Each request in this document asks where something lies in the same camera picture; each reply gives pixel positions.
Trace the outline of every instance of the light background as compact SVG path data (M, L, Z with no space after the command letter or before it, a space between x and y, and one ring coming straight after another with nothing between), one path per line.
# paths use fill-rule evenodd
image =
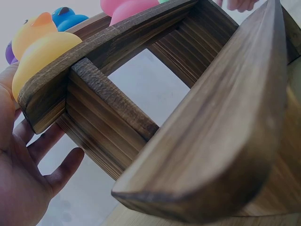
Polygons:
M42 12L52 13L63 6L89 17L102 12L99 0L1 0L0 70L8 66L5 60L6 46L24 21ZM227 12L239 24L250 14ZM158 125L162 125L189 91L186 85L147 50L109 78ZM51 173L74 147L76 145L64 136L40 163L42 174ZM113 184L114 181L85 156L79 170L52 200L38 225L100 226L117 204L110 195Z

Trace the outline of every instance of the finger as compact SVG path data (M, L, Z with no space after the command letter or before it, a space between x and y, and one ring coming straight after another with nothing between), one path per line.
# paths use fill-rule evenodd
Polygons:
M22 110L20 108L15 111L15 121L19 118L21 112Z
M243 4L238 8L238 12L243 13L246 11L246 9L249 7L250 1L245 0Z
M70 180L84 158L81 148L74 148L62 162L62 164L51 174L44 176L52 187L53 197L56 196Z
M222 0L216 0L215 3L216 3L219 7L222 7Z
M248 8L246 10L252 11L253 8L254 8L254 4L255 4L255 1L251 1L250 4L249 4L249 6L248 6Z
M17 64L10 65L0 73L0 149L8 150L15 122L15 105L11 83Z
M64 131L54 123L39 139L28 146L28 152L32 160L38 165L63 135Z
M235 10L240 2L238 0L228 0L228 10Z
M26 119L23 119L23 121L20 122L19 125L17 125L13 133L16 136L20 137L25 144L28 144L34 135L34 132Z

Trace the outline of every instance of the duck head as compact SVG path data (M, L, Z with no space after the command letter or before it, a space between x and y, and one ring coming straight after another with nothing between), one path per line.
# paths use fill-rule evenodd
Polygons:
M58 32L50 13L26 20L12 40L12 50L17 60L36 40L51 32Z
M72 15L75 15L72 9L70 9L69 7L61 7L53 12L52 20L56 26L59 26L63 21L65 21Z

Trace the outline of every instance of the wood grain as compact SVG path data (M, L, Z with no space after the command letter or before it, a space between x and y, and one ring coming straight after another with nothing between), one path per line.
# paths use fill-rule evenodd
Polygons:
M202 0L176 30L149 50L191 88L237 28L219 6Z
M244 207L278 148L285 59L281 5L269 0L242 23L112 195L130 209L190 223Z
M63 109L53 109L64 100L66 83L63 81L73 64L87 57L102 73L109 75L173 29L196 1L170 1L108 27L33 76L22 88L18 102L35 133L43 132L63 112Z
M284 7L282 11L285 22L287 59L288 63L291 63L301 55L301 29Z
M111 18L109 16L105 13L100 13L73 26L72 28L69 28L66 32L73 33L79 36L82 40L86 40L94 34L106 29L110 25L110 22Z
M67 90L63 119L72 123L59 125L117 179L158 126L87 58L72 66Z
M301 214L288 214L272 217L228 218L206 226L299 226ZM201 226L164 220L149 216L118 205L101 226Z

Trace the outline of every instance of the curved wooden side panel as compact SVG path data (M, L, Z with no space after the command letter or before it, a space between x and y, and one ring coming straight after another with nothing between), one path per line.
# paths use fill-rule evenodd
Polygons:
M273 166L286 82L281 5L269 0L242 23L112 195L130 209L190 223L233 215Z
M130 17L87 38L33 76L22 88L18 102L35 133L43 132L64 112L73 64L87 57L109 75L173 30L196 2L170 1Z

